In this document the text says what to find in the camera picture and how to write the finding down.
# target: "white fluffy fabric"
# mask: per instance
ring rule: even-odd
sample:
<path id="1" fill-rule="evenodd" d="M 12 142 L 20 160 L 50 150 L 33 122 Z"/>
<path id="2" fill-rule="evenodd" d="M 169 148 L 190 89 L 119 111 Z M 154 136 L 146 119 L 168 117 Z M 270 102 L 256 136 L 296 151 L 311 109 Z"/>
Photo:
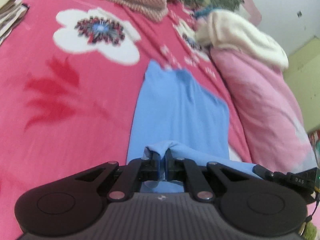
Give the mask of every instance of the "white fluffy fabric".
<path id="1" fill-rule="evenodd" d="M 227 10 L 212 11 L 207 23 L 197 30 L 196 40 L 203 46 L 212 44 L 215 48 L 237 49 L 281 71 L 289 67 L 286 53 L 272 37 Z"/>

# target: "pink cloth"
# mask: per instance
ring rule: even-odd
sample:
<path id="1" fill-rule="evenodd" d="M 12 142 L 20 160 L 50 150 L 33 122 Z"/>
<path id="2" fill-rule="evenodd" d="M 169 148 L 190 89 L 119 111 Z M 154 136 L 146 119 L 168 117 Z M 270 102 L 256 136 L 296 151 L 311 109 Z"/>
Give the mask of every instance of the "pink cloth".
<path id="1" fill-rule="evenodd" d="M 188 68 L 227 102 L 229 144 L 251 161 L 219 73 L 173 28 L 179 19 L 194 23 L 180 4 L 169 4 L 169 14 L 155 24 L 106 0 L 24 1 L 30 10 L 0 49 L 0 239 L 21 234 L 13 210 L 25 191 L 110 160 L 125 164 L 151 59 L 165 68 Z M 79 37 L 77 22 L 90 16 L 121 20 L 127 33 L 120 45 Z"/>
<path id="2" fill-rule="evenodd" d="M 282 75 L 235 50 L 211 50 L 244 127 L 254 163 L 288 172 L 312 152 L 299 105 Z"/>

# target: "round pad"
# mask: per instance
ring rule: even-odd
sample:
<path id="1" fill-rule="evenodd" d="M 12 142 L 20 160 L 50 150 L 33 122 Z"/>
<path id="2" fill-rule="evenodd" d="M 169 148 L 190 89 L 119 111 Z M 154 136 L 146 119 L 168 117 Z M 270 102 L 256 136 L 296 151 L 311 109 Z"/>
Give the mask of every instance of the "round pad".
<path id="1" fill-rule="evenodd" d="M 58 215 L 70 211 L 76 200 L 67 193 L 49 193 L 38 201 L 38 208 L 47 214 Z"/>
<path id="2" fill-rule="evenodd" d="M 284 209 L 284 200 L 277 195 L 257 193 L 248 198 L 248 207 L 261 215 L 275 215 Z"/>
<path id="3" fill-rule="evenodd" d="M 277 237 L 300 228 L 307 216 L 303 198 L 269 181 L 239 181 L 222 197 L 221 212 L 240 230 Z"/>
<path id="4" fill-rule="evenodd" d="M 95 188 L 88 186 L 88 182 L 75 180 L 62 187 L 55 182 L 26 192 L 15 206 L 21 229 L 58 237 L 92 225 L 101 214 L 103 203 Z"/>

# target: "pink pillow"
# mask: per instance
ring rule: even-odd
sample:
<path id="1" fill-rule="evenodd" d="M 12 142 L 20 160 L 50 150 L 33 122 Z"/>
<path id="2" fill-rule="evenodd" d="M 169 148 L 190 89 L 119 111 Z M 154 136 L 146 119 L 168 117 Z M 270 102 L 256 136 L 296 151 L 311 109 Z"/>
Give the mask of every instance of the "pink pillow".
<path id="1" fill-rule="evenodd" d="M 282 75 L 235 50 L 211 50 L 238 110 L 254 163 L 293 171 L 312 151 L 299 105 Z"/>

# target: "yellow wall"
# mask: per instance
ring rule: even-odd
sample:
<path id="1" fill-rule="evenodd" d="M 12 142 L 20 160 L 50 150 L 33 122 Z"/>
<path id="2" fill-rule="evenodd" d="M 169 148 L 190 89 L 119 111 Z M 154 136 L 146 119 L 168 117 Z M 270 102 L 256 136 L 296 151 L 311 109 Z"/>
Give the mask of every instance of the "yellow wall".
<path id="1" fill-rule="evenodd" d="M 313 38 L 288 58 L 284 80 L 300 105 L 306 131 L 311 132 L 320 127 L 320 39 Z"/>

